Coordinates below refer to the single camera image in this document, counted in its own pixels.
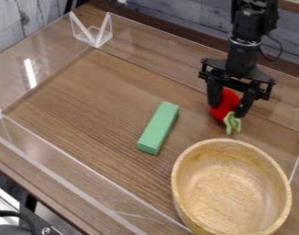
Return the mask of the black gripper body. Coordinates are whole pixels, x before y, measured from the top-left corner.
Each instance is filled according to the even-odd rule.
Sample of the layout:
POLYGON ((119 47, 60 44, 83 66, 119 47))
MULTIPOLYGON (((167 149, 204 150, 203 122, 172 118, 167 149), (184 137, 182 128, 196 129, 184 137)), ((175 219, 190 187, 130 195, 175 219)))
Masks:
POLYGON ((248 74, 231 73, 226 69, 226 61, 220 59, 203 58, 199 77, 206 81, 210 78, 218 80, 223 88, 231 88, 242 93, 255 86, 258 88, 256 99, 268 100, 271 97, 276 80, 258 67, 250 70, 248 74))

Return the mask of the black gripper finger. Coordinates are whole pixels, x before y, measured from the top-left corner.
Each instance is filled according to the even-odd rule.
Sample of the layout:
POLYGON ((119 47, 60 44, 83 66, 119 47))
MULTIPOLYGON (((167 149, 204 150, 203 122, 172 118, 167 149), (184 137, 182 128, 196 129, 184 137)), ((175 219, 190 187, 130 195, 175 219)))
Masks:
POLYGON ((207 80, 207 98, 210 107, 216 107, 223 99, 223 85, 212 78, 207 80))
POLYGON ((239 102, 239 105, 235 111, 235 116, 238 118, 243 118, 247 115, 247 112, 251 109, 251 106, 256 99, 256 93, 258 93, 258 88, 255 86, 250 87, 246 90, 243 98, 239 102))

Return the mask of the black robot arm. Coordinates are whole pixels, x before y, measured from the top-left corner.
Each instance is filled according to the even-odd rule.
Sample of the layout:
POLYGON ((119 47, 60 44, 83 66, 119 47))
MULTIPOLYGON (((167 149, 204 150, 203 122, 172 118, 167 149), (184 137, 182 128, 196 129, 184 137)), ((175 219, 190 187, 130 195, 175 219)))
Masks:
POLYGON ((232 0, 232 31, 228 36, 226 60, 203 58, 199 77, 207 84, 210 107, 223 101, 223 91, 231 88, 243 93, 234 110, 243 118, 256 100, 268 100, 276 80, 258 65, 262 53, 262 38, 276 28, 279 19, 278 0, 232 0))

